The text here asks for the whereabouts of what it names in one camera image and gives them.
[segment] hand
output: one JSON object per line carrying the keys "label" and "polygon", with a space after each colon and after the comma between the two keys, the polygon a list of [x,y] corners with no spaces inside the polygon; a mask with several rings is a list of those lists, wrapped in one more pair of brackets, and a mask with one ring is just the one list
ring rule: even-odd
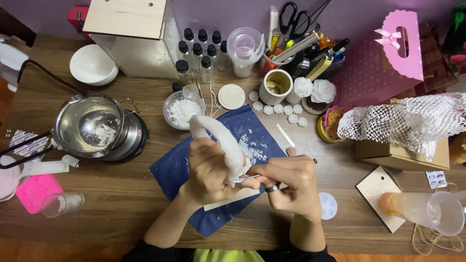
{"label": "hand", "polygon": [[242,184],[236,184],[235,187],[224,183],[230,169],[225,164],[225,152],[220,143],[210,138],[200,138],[193,140],[189,147],[190,176],[181,186],[179,193],[192,204],[201,207],[227,200],[234,197],[243,187],[259,189],[260,185],[250,186],[247,180]]}
{"label": "hand", "polygon": [[253,165],[246,175],[260,174],[255,179],[264,187],[272,187],[277,182],[285,183],[288,187],[268,194],[272,207],[302,215],[318,223],[322,209],[317,193],[314,161],[306,155],[296,156],[296,149],[292,147],[287,149],[287,153],[289,157],[270,158],[265,165]]}

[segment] pink bow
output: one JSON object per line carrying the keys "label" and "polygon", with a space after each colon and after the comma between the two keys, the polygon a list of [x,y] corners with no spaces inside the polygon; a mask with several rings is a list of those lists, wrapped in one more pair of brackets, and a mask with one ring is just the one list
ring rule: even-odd
{"label": "pink bow", "polygon": [[382,38],[382,39],[375,39],[377,43],[379,44],[391,44],[395,49],[400,49],[400,45],[397,43],[395,39],[401,38],[401,32],[395,32],[393,34],[390,34],[389,32],[383,30],[383,29],[377,29],[374,30],[375,32],[387,37],[387,38]]}

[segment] black bottle cap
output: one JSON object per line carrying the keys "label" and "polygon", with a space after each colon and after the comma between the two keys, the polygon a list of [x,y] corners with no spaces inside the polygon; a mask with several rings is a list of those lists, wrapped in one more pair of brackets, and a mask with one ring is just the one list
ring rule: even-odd
{"label": "black bottle cap", "polygon": [[171,89],[173,90],[173,92],[178,92],[183,90],[183,87],[178,82],[174,82],[173,84],[171,84]]}
{"label": "black bottle cap", "polygon": [[186,44],[185,41],[180,41],[180,42],[178,42],[178,50],[179,50],[181,53],[186,53],[186,52],[188,52],[188,50],[189,50],[188,44]]}
{"label": "black bottle cap", "polygon": [[207,32],[204,29],[199,30],[198,38],[201,42],[207,41]]}
{"label": "black bottle cap", "polygon": [[178,60],[175,63],[176,71],[180,73],[186,73],[189,70],[188,62],[185,60]]}
{"label": "black bottle cap", "polygon": [[192,53],[195,55],[201,55],[202,54],[202,46],[199,43],[194,43],[192,45]]}
{"label": "black bottle cap", "polygon": [[214,55],[217,54],[217,49],[215,48],[214,45],[209,45],[209,46],[207,47],[207,54],[208,54],[209,56],[214,56]]}
{"label": "black bottle cap", "polygon": [[222,35],[220,34],[219,31],[214,31],[212,34],[212,42],[214,44],[220,44],[222,42]]}
{"label": "black bottle cap", "polygon": [[203,68],[209,68],[212,65],[212,62],[210,62],[210,58],[208,56],[203,56],[202,57],[202,67]]}
{"label": "black bottle cap", "polygon": [[223,40],[220,44],[220,51],[222,51],[222,53],[226,53],[226,40]]}
{"label": "black bottle cap", "polygon": [[185,39],[190,41],[194,38],[191,28],[185,28]]}

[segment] purple wall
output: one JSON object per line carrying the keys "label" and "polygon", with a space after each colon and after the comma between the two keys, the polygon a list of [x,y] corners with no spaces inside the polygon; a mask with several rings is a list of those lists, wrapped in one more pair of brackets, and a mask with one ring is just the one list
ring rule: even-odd
{"label": "purple wall", "polygon": [[[270,6],[277,10],[287,0],[172,0],[178,27],[193,31],[204,27],[211,35],[219,29],[226,39],[239,27],[253,27],[266,36]],[[299,9],[311,13],[323,0],[295,0]],[[317,19],[324,34],[349,37],[353,43],[381,26],[384,17],[396,9],[416,11],[419,22],[440,23],[448,28],[452,7],[458,0],[333,0]],[[0,0],[0,6],[37,33],[80,38],[68,23],[72,6],[88,6],[90,0]]]}

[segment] black scissors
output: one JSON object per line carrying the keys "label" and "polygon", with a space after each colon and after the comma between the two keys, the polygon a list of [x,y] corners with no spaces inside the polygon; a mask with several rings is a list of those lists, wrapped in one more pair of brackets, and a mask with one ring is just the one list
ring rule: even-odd
{"label": "black scissors", "polygon": [[[285,25],[283,24],[283,14],[285,13],[285,10],[287,9],[288,6],[291,6],[293,8],[293,13],[290,16],[290,20],[288,21],[288,24]],[[298,13],[298,15],[296,15],[297,11],[298,11],[298,6],[294,2],[288,2],[283,6],[280,12],[280,16],[279,16],[280,31],[283,35],[286,35],[289,40],[295,40],[303,36],[305,33],[307,33],[307,30],[309,29],[309,26],[311,25],[311,14],[309,14],[309,12],[306,10],[302,10]],[[306,17],[304,20],[304,23],[306,23],[307,21],[307,26],[301,33],[297,33],[296,30],[298,29],[298,22],[301,19],[302,15]]]}

